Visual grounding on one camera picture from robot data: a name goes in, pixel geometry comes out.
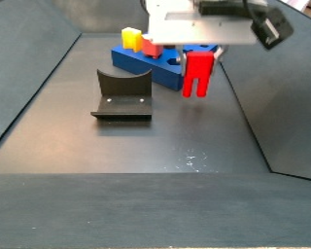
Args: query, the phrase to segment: blue block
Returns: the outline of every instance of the blue block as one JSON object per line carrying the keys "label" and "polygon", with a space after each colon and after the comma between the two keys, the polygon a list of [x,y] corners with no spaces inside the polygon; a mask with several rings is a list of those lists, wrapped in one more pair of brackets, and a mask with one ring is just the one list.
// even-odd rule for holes
{"label": "blue block", "polygon": [[[186,45],[184,52],[214,51],[217,45]],[[179,56],[176,50],[164,49],[159,59],[146,57],[143,52],[134,53],[122,45],[111,49],[112,65],[132,74],[143,74],[152,69],[152,81],[170,89],[180,90],[183,87],[182,66],[176,63]]]}

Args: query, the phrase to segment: toy block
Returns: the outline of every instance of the toy block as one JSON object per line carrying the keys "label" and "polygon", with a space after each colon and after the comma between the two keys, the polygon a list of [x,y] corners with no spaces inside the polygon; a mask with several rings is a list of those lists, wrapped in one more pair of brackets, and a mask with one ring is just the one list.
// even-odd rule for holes
{"label": "toy block", "polygon": [[188,52],[187,68],[183,83],[183,96],[193,94],[194,79],[199,79],[198,97],[206,97],[210,75],[214,65],[214,52]]}
{"label": "toy block", "polygon": [[[186,45],[184,52],[217,51],[217,45]],[[176,62],[179,54],[174,49],[163,49],[159,59],[144,56],[143,52],[134,53],[122,45],[111,49],[112,65],[132,74],[144,74],[152,70],[152,81],[174,90],[183,87],[182,66]]]}
{"label": "toy block", "polygon": [[132,49],[135,53],[140,51],[142,31],[131,27],[122,29],[122,44],[124,49]]}
{"label": "toy block", "polygon": [[142,39],[143,54],[152,57],[154,59],[158,59],[163,52],[163,46],[152,43],[151,36],[148,34],[143,35]]}

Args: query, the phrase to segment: dark gray surface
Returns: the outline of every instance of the dark gray surface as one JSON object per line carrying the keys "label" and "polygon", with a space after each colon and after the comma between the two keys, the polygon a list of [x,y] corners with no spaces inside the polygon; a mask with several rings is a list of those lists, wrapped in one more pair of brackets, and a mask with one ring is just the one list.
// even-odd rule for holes
{"label": "dark gray surface", "polygon": [[278,6],[293,36],[270,52],[233,46],[223,65],[273,170],[311,178],[311,19]]}
{"label": "dark gray surface", "polygon": [[140,0],[52,0],[83,33],[119,33],[126,27],[148,31]]}
{"label": "dark gray surface", "polygon": [[311,182],[274,174],[0,176],[0,247],[311,246]]}
{"label": "dark gray surface", "polygon": [[49,0],[0,1],[0,137],[77,36]]}
{"label": "dark gray surface", "polygon": [[217,68],[209,97],[154,84],[154,119],[98,122],[98,69],[119,35],[84,35],[0,144],[0,173],[267,173],[229,81]]}

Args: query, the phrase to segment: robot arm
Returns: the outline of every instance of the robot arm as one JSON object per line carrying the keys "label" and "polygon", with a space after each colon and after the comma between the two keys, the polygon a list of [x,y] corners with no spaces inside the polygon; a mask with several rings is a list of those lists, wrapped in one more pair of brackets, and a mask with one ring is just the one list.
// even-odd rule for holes
{"label": "robot arm", "polygon": [[[175,45],[190,96],[199,78],[198,96],[206,96],[209,77],[229,45],[254,44],[271,50],[293,33],[282,12],[265,0],[142,0],[150,13],[154,44]],[[184,54],[184,44],[217,44],[215,53]]]}

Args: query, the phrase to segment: black curved part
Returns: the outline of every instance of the black curved part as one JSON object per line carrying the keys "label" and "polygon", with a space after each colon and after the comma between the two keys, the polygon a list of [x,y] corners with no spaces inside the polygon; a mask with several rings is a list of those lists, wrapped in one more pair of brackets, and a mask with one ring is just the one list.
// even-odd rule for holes
{"label": "black curved part", "polygon": [[102,100],[98,119],[150,120],[152,118],[152,71],[122,78],[98,70]]}

